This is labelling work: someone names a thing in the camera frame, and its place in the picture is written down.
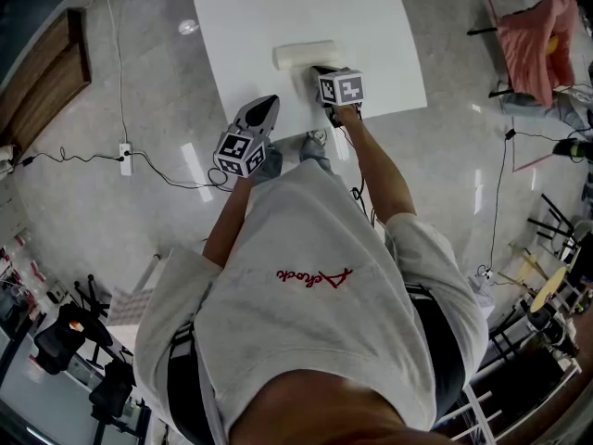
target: wooden panel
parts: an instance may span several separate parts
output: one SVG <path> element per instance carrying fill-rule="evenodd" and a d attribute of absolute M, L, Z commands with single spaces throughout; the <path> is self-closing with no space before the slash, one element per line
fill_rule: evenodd
<path fill-rule="evenodd" d="M 33 45 L 0 96 L 0 133 L 8 126 L 33 86 L 58 63 L 60 55 L 82 43 L 81 13 L 64 11 Z"/>
<path fill-rule="evenodd" d="M 0 135 L 0 145 L 17 144 L 24 153 L 58 112 L 90 82 L 84 46 L 76 44 L 33 86 Z"/>

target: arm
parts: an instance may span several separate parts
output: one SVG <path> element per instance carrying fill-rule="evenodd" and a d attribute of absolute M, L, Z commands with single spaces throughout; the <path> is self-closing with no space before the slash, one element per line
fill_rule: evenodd
<path fill-rule="evenodd" d="M 359 158 L 360 172 L 369 187 L 372 205 L 381 223 L 400 212 L 416 214 L 410 190 L 395 163 L 372 138 L 352 106 L 335 108 Z"/>
<path fill-rule="evenodd" d="M 202 255 L 222 268 L 229 259 L 234 241 L 243 227 L 252 186 L 253 182 L 249 178 L 237 180 L 204 246 Z"/>

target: white table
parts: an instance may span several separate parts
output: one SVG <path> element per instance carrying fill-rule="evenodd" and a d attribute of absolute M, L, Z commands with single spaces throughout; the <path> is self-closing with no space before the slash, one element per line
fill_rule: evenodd
<path fill-rule="evenodd" d="M 401 0 L 194 0 L 227 121 L 252 99 L 277 94 L 276 140 L 329 125 L 305 69 L 279 71 L 276 46 L 334 40 L 340 62 L 364 73 L 365 118 L 426 106 Z"/>

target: black and white marker cube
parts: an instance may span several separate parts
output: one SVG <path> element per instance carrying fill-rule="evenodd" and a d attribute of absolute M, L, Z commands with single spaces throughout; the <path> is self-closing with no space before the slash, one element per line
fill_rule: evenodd
<path fill-rule="evenodd" d="M 266 159 L 265 137 L 223 133 L 214 159 L 223 172 L 247 178 Z"/>
<path fill-rule="evenodd" d="M 345 106 L 362 102 L 364 79 L 357 70 L 341 70 L 318 76 L 320 97 L 323 103 Z"/>

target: red object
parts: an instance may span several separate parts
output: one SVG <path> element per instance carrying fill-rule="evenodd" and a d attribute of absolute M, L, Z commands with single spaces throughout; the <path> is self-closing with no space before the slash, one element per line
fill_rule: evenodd
<path fill-rule="evenodd" d="M 500 19 L 498 37 L 515 92 L 530 94 L 551 107 L 553 88 L 574 85 L 570 45 L 577 17 L 576 0 L 542 0 Z M 558 47 L 547 56 L 552 36 L 558 37 Z"/>

